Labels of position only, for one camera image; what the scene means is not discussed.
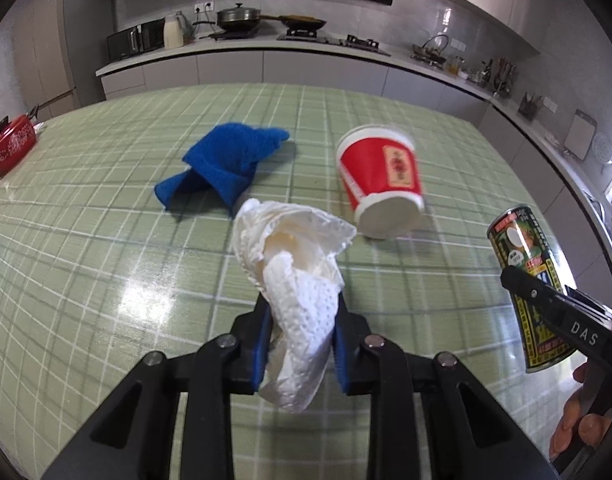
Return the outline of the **right hand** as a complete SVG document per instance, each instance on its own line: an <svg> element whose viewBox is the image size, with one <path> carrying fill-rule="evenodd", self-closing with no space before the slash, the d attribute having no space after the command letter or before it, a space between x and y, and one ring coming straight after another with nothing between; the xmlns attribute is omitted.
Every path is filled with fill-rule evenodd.
<svg viewBox="0 0 612 480"><path fill-rule="evenodd" d="M597 448L612 424L612 418L597 414L583 415L580 402L581 388L566 401L563 416L558 422L550 440L548 457L554 460L570 445L576 434L585 445Z"/></svg>

